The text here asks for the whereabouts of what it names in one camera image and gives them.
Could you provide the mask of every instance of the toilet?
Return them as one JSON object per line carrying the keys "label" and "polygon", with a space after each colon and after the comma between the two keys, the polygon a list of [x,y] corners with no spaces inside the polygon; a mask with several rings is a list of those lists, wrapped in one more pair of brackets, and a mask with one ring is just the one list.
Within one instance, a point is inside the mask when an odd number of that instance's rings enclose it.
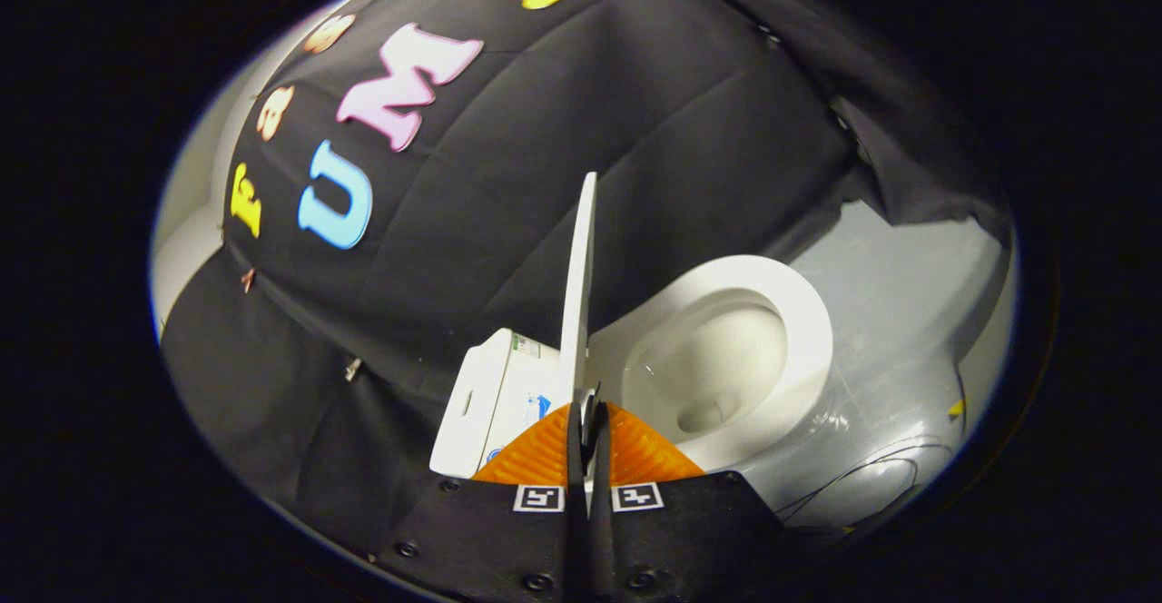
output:
{"label": "toilet", "polygon": [[819,400],[832,356],[827,309],[804,277],[762,256],[697,265],[589,335],[595,184],[590,173],[578,206],[560,350],[509,329],[469,350],[432,471],[471,478],[587,393],[636,414],[702,471],[725,469],[787,436]]}
{"label": "toilet", "polygon": [[813,408],[831,367],[827,310],[762,256],[697,265],[590,335],[586,387],[636,414],[703,471],[772,446]]}

